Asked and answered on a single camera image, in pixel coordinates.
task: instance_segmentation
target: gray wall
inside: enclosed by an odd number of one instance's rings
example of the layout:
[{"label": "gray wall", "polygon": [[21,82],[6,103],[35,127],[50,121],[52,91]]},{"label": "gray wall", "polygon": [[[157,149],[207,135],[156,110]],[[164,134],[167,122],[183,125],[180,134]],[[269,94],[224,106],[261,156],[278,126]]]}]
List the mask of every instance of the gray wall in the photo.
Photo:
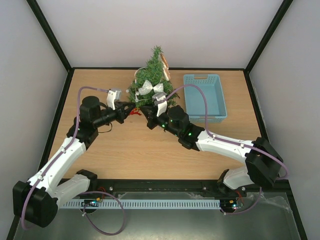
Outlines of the gray wall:
[{"label": "gray wall", "polygon": [[251,73],[309,239],[320,238],[320,1],[294,1]]},{"label": "gray wall", "polygon": [[27,1],[0,7],[0,239],[12,223],[12,188],[39,166],[66,71]]},{"label": "gray wall", "polygon": [[74,67],[245,68],[282,0],[38,0]]}]

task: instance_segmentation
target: light blue plastic basket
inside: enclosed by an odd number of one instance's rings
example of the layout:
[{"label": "light blue plastic basket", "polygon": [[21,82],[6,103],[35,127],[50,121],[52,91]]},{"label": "light blue plastic basket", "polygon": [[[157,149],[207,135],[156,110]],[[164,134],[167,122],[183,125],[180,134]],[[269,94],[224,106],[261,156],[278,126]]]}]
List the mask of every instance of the light blue plastic basket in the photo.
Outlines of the light blue plastic basket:
[{"label": "light blue plastic basket", "polygon": [[[217,74],[186,74],[184,84],[197,85],[204,93],[208,106],[208,123],[221,123],[227,117],[227,108],[220,77]],[[195,87],[184,88],[186,113],[191,123],[205,122],[205,103]]]}]

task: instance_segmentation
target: metal floor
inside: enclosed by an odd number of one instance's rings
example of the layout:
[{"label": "metal floor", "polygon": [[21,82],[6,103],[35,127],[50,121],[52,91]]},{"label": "metal floor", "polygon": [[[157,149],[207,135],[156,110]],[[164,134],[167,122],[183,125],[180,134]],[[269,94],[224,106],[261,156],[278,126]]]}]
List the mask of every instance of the metal floor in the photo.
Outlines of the metal floor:
[{"label": "metal floor", "polygon": [[[286,198],[285,193],[268,193]],[[19,225],[15,240],[298,240],[291,212],[262,201],[251,211],[224,216],[219,210],[127,209],[125,230],[116,236],[95,231],[78,209],[60,209],[46,228],[23,231]],[[116,232],[122,224],[119,209],[98,209],[91,220],[105,232]]]}]

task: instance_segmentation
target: artificial pine tree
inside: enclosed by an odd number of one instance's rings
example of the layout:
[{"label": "artificial pine tree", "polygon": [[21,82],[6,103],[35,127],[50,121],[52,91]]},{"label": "artificial pine tree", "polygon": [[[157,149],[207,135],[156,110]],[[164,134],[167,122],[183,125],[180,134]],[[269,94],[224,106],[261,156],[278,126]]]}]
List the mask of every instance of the artificial pine tree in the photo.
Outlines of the artificial pine tree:
[{"label": "artificial pine tree", "polygon": [[[164,92],[169,95],[174,88],[170,82],[169,66],[160,46],[155,46],[153,56],[146,62],[146,67],[142,67],[135,72],[134,80],[127,89],[129,100],[136,104],[137,108],[143,105],[153,105],[152,96],[158,92]],[[172,95],[167,100],[168,107],[177,103]]]}]

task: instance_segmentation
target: white cable tray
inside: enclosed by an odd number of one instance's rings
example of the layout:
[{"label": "white cable tray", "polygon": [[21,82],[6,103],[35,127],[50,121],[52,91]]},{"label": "white cable tray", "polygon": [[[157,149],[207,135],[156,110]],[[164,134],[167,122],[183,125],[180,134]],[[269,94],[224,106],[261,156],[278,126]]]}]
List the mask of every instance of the white cable tray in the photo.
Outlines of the white cable tray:
[{"label": "white cable tray", "polygon": [[[85,205],[84,199],[72,199],[64,204],[62,209],[81,209]],[[163,200],[142,199],[129,200],[119,199],[124,209],[220,209],[219,200]],[[101,203],[87,206],[88,209],[120,209],[119,204],[113,199],[104,199]]]}]

